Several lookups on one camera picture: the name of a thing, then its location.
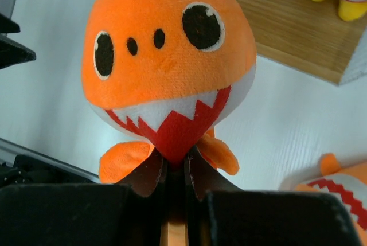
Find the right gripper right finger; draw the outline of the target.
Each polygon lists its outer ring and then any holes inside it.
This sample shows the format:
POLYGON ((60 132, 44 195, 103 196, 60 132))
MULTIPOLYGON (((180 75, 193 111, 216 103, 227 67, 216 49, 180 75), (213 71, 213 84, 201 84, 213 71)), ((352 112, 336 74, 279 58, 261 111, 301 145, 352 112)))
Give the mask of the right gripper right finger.
POLYGON ((184 160, 187 245, 361 245, 347 210, 319 192, 247 191, 192 147, 184 160))

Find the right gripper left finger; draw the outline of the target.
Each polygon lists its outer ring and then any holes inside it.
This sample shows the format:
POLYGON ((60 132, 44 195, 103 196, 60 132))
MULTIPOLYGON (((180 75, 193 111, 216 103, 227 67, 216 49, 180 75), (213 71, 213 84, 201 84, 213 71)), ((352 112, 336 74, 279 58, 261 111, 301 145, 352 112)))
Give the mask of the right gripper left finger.
POLYGON ((1 160, 1 244, 159 245, 166 173, 159 154, 115 185, 25 155, 1 160))

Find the orange shark plush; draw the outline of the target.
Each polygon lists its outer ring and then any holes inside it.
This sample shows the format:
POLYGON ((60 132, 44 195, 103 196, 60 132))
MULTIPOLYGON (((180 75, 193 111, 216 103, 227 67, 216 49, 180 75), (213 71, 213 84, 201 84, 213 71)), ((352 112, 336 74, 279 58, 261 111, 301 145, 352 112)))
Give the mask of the orange shark plush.
POLYGON ((357 229, 366 233, 366 159, 342 166, 335 154, 319 160, 320 175, 290 186, 291 190, 329 193, 339 199, 357 229))
POLYGON ((178 168, 192 147, 215 169, 239 171, 215 126, 245 99, 256 45, 237 0, 96 0, 81 63, 85 98, 120 132, 135 136, 100 159, 116 183, 154 150, 178 168))

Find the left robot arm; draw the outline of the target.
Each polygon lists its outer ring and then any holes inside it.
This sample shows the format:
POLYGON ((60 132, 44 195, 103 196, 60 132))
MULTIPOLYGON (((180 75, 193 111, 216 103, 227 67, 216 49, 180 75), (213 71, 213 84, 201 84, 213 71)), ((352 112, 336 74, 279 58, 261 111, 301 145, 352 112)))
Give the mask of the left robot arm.
POLYGON ((12 20, 16 0, 1 0, 1 69, 36 60, 36 53, 7 35, 21 31, 12 20))

